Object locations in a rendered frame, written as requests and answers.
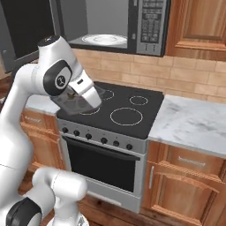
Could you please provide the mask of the wide wooden cupboard door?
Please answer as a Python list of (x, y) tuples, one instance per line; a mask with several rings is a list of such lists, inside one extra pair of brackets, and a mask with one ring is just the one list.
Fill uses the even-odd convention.
[[(154, 166), (152, 188), (148, 188)], [(142, 207), (172, 217), (185, 226), (223, 226), (226, 184), (167, 164), (147, 162)]]

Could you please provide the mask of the black glass oven door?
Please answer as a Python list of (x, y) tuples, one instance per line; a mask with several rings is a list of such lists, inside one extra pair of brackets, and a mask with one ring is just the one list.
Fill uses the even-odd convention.
[(66, 168), (83, 176), (91, 196), (138, 213), (142, 201), (146, 154), (139, 161), (124, 161), (70, 145), (61, 137)]

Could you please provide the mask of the wooden wall cupboard door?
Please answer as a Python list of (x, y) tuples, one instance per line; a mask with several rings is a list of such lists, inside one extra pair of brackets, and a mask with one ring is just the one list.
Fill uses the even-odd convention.
[(226, 62), (226, 0), (171, 0), (166, 55)]

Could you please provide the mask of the narrow wooden drawer front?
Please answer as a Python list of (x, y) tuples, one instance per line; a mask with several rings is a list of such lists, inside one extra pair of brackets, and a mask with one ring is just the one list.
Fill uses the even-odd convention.
[[(35, 123), (25, 119), (25, 116), (32, 118), (40, 118), (40, 123)], [(39, 129), (43, 129), (55, 134), (58, 134), (57, 120), (55, 115), (42, 113), (40, 111), (25, 109), (22, 113), (22, 122), (26, 125), (34, 126)]]

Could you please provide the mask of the black microwave door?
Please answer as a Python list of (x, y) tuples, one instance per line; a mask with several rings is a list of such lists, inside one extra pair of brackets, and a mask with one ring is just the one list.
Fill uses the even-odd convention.
[(59, 0), (0, 0), (0, 61), (4, 72), (39, 56), (38, 42), (61, 35)]

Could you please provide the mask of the black and silver microwave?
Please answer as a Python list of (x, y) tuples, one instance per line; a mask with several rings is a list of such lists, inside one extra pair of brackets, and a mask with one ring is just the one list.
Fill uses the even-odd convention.
[[(165, 54), (171, 0), (59, 0), (63, 34), (77, 49), (162, 57)], [(114, 46), (82, 41), (90, 34), (116, 34), (127, 43)]]

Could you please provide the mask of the narrow wooden cupboard door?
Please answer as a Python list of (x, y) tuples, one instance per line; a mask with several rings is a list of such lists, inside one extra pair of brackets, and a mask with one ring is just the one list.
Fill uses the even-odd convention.
[(64, 170), (60, 137), (55, 133), (32, 125), (21, 124), (34, 146), (34, 157), (28, 169), (35, 172), (40, 167)]

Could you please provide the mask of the wide wooden drawer front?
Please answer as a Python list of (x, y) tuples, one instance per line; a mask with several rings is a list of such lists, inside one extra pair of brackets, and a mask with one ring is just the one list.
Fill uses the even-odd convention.
[[(173, 147), (167, 145), (164, 151), (166, 152), (166, 161), (169, 162), (170, 164), (186, 168), (189, 170), (194, 170), (200, 173), (204, 173), (206, 175), (214, 175), (219, 177), (222, 166), (224, 164), (224, 160), (222, 158), (184, 149), (181, 147)], [(180, 162), (178, 160), (179, 156), (196, 162), (204, 162), (206, 166), (200, 167), (187, 162)]]

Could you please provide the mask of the black glass hob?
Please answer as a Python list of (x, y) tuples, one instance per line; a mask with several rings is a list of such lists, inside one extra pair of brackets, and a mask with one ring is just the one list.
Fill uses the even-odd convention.
[(164, 98), (163, 92), (95, 81), (104, 91), (99, 109), (69, 116), (60, 109), (57, 119), (104, 131), (146, 139)]

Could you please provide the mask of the silver oven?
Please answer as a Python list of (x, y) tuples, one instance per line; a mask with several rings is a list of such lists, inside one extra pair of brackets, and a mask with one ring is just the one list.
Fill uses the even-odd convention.
[(88, 194), (138, 213), (147, 142), (62, 119), (57, 125), (66, 168), (86, 178)]

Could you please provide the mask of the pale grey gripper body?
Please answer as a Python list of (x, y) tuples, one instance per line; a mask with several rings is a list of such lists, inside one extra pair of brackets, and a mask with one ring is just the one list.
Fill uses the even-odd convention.
[(90, 87), (79, 98), (79, 107), (82, 110), (96, 109), (102, 103), (102, 100), (96, 91), (95, 87)]

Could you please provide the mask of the white microwave turntable plate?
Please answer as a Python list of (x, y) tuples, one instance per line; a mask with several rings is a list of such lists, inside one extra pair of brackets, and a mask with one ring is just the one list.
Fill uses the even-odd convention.
[(82, 38), (82, 41), (92, 45), (114, 46), (127, 43), (127, 38), (116, 34), (90, 34)]

